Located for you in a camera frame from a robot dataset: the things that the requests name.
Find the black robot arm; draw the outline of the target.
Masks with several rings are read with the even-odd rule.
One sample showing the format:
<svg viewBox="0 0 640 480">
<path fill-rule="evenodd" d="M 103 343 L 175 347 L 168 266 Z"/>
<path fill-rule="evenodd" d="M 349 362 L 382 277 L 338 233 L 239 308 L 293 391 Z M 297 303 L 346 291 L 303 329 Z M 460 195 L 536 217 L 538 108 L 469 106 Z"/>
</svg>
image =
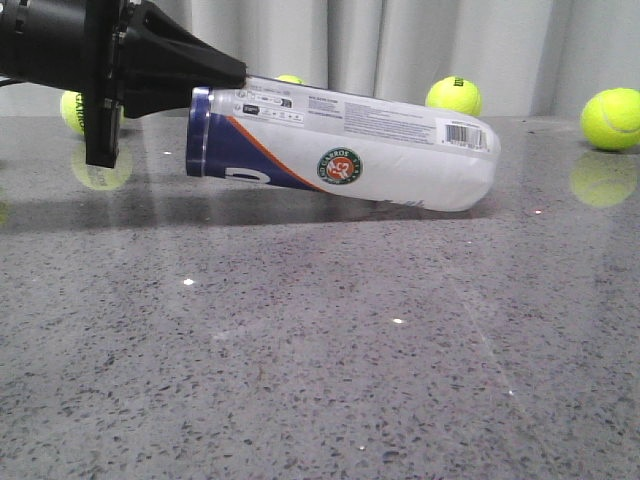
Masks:
<svg viewBox="0 0 640 480">
<path fill-rule="evenodd" d="M 86 162 L 112 168 L 121 117 L 185 108 L 196 87 L 239 88 L 245 63 L 151 1 L 4 1 L 1 74 L 81 93 Z"/>
</svg>

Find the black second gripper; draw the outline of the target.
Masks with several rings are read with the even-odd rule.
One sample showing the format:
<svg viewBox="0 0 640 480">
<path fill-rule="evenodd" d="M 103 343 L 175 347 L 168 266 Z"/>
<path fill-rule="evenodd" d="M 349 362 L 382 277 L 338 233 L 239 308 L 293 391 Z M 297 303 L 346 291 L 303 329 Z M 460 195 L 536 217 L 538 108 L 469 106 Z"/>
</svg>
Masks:
<svg viewBox="0 0 640 480">
<path fill-rule="evenodd" d="M 82 89 L 86 163 L 113 167 L 128 118 L 186 108 L 197 87 L 240 88 L 246 64 L 185 30 L 150 1 L 88 1 Z"/>
</svg>

